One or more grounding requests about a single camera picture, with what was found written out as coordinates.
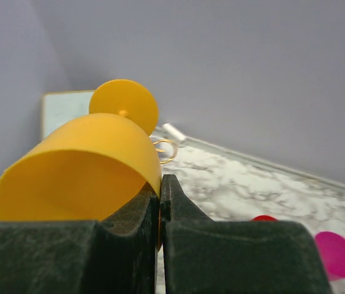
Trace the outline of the black right gripper left fingers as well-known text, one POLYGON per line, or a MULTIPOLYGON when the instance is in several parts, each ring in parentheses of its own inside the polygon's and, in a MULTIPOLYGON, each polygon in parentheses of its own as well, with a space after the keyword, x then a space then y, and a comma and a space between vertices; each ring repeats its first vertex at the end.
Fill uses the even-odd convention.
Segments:
POLYGON ((0 222, 0 293, 154 293, 157 196, 103 221, 0 222))

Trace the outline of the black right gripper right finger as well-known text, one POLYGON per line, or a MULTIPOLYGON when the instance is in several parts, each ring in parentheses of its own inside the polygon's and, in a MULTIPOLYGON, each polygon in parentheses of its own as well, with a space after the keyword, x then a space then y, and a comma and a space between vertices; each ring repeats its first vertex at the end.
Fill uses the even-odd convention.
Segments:
POLYGON ((331 293, 306 227, 292 221, 215 221, 175 175, 161 186, 167 293, 331 293))

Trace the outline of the red wine glass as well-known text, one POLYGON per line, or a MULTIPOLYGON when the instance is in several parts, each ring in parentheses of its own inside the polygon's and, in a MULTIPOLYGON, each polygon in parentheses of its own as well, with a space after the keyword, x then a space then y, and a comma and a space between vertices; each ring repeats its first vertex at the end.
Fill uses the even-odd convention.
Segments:
POLYGON ((278 221, 277 218, 269 215, 259 215, 252 219, 252 221, 278 221))

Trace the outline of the orange wine glass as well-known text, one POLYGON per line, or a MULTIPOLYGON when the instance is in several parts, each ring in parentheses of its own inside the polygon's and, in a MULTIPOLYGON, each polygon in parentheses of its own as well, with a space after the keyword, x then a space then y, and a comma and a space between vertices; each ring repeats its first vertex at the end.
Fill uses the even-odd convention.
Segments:
POLYGON ((132 80, 100 85, 89 112, 53 131, 0 177, 2 221, 102 221, 143 188, 161 190, 150 135, 158 119, 148 89, 132 80))

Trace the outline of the magenta wine glass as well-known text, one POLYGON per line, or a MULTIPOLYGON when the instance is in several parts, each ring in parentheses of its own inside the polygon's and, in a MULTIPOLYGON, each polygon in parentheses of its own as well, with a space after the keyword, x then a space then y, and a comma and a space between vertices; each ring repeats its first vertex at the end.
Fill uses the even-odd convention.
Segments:
POLYGON ((314 237, 329 281, 345 279, 345 238, 330 231, 314 237))

